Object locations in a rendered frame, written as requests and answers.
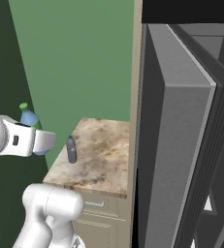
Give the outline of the beige tall side panel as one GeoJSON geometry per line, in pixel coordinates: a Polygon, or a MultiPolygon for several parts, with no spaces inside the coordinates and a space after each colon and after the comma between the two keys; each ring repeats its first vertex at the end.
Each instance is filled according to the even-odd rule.
{"type": "Polygon", "coordinates": [[[131,204],[130,218],[130,241],[129,248],[133,248],[133,229],[134,229],[134,201],[136,190],[136,152],[137,152],[137,125],[138,125],[138,106],[140,91],[140,71],[141,71],[141,50],[142,50],[142,14],[143,0],[134,0],[133,18],[133,49],[131,67],[131,104],[130,104],[130,135],[129,135],[129,160],[128,160],[128,185],[127,200],[131,204]]]}

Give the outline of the beige drawer front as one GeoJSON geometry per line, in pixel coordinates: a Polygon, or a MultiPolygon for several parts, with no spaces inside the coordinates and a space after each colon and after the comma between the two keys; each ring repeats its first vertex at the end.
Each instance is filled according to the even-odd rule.
{"type": "Polygon", "coordinates": [[[111,217],[127,218],[128,203],[126,199],[106,196],[97,192],[83,193],[82,196],[85,202],[105,202],[104,207],[85,205],[85,211],[109,215],[111,217]]]}

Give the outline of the beige cupboard door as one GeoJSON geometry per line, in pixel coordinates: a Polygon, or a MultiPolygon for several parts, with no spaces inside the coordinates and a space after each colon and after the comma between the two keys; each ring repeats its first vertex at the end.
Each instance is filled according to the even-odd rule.
{"type": "Polygon", "coordinates": [[[125,221],[91,216],[76,220],[74,228],[86,248],[129,248],[125,221]]]}

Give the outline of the blue bottle with green cap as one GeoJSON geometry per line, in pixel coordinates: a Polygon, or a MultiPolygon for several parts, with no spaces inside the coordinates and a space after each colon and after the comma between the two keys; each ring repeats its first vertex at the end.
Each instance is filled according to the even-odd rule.
{"type": "MultiPolygon", "coordinates": [[[[17,131],[19,132],[18,150],[19,155],[29,157],[33,152],[35,134],[37,130],[42,130],[39,117],[29,109],[27,103],[19,105],[21,110],[21,118],[17,124],[17,131]]],[[[34,153],[38,156],[43,156],[47,152],[34,153]]]]}

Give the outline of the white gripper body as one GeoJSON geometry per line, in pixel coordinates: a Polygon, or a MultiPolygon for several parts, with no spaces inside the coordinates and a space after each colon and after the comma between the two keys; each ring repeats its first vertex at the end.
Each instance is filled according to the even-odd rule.
{"type": "Polygon", "coordinates": [[[54,148],[56,144],[56,133],[37,130],[33,147],[34,153],[47,152],[54,148]]]}

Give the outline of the grey-blue water bottle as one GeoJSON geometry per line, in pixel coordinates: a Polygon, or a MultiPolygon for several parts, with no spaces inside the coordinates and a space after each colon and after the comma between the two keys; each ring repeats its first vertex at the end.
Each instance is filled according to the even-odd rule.
{"type": "Polygon", "coordinates": [[[72,136],[67,137],[66,147],[69,163],[74,164],[77,161],[78,157],[76,143],[72,136]]]}

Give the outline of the black cabinet panel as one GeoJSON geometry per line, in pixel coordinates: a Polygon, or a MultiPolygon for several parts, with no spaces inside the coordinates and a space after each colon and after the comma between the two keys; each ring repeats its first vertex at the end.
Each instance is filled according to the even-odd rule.
{"type": "Polygon", "coordinates": [[[224,0],[143,0],[142,23],[224,23],[224,0]]]}

